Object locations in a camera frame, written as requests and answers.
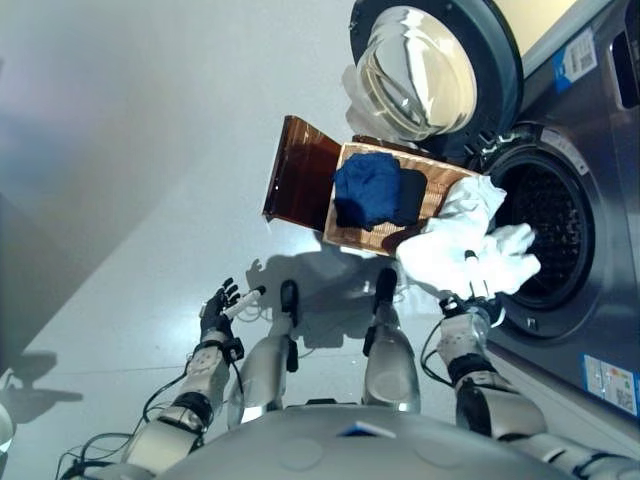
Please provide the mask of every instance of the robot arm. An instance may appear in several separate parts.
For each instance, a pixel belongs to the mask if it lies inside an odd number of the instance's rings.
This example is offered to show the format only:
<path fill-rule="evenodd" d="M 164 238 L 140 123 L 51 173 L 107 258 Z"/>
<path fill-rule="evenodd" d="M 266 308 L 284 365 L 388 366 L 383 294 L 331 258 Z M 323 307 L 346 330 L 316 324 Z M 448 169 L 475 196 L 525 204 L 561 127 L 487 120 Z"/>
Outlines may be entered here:
<path fill-rule="evenodd" d="M 243 297 L 233 296 L 236 291 L 233 280 L 229 279 L 203 306 L 200 343 L 187 363 L 180 392 L 172 404 L 131 441 L 122 457 L 127 467 L 158 475 L 202 445 L 203 434 L 222 407 L 229 365 L 244 356 L 240 339 L 234 338 L 231 332 L 231 319 L 264 294 L 265 289 L 259 287 Z M 122 468 L 122 464 L 113 467 L 114 472 Z"/>
<path fill-rule="evenodd" d="M 546 432 L 540 409 L 502 377 L 485 354 L 495 305 L 450 297 L 437 350 L 456 391 L 456 423 L 581 479 L 640 478 L 638 462 Z"/>

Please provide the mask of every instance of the door glass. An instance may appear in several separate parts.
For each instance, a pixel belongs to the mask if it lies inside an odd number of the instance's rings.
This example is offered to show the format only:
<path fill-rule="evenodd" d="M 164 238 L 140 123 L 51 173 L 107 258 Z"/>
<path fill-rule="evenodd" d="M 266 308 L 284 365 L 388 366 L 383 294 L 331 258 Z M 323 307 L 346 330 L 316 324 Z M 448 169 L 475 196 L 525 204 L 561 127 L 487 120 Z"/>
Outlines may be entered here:
<path fill-rule="evenodd" d="M 412 7 L 380 14 L 358 62 L 358 82 L 370 113 L 404 140 L 456 131 L 476 107 L 476 79 L 462 45 Z"/>

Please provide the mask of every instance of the white cloth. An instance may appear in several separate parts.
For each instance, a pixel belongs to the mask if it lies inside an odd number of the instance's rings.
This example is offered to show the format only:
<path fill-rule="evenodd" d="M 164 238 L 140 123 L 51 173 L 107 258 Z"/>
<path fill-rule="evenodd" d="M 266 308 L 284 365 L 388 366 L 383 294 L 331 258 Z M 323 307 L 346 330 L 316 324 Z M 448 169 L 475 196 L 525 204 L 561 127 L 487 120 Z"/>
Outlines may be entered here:
<path fill-rule="evenodd" d="M 480 296 L 470 286 L 474 275 L 486 282 L 489 298 L 497 292 L 517 292 L 538 273 L 540 262 L 526 254 L 535 237 L 529 225 L 508 225 L 486 235 L 505 196 L 506 192 L 494 187 L 489 177 L 467 177 L 456 182 L 438 217 L 429 220 L 422 234 L 398 246 L 396 256 L 407 275 L 462 299 L 472 293 Z M 468 250 L 478 257 L 476 265 L 465 261 Z"/>

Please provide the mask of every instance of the black cloth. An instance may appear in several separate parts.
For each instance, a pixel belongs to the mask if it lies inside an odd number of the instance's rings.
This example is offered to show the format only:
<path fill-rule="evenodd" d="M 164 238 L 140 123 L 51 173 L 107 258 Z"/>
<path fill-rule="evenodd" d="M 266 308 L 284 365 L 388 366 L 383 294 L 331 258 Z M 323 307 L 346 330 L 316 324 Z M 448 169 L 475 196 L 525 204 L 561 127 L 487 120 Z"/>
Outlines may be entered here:
<path fill-rule="evenodd" d="M 427 191 L 427 177 L 418 170 L 400 170 L 400 194 L 396 213 L 391 222 L 399 227 L 418 223 L 422 200 Z"/>

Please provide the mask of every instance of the washing machine door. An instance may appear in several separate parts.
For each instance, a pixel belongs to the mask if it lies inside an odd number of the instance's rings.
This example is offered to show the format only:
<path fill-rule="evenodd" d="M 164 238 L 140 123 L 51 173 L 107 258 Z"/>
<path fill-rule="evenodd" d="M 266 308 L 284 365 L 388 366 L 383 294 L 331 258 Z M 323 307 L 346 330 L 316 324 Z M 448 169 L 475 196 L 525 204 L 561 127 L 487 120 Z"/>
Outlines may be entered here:
<path fill-rule="evenodd" d="M 513 126 L 522 63 L 492 0 L 358 0 L 350 34 L 359 100 L 389 140 L 466 164 Z"/>

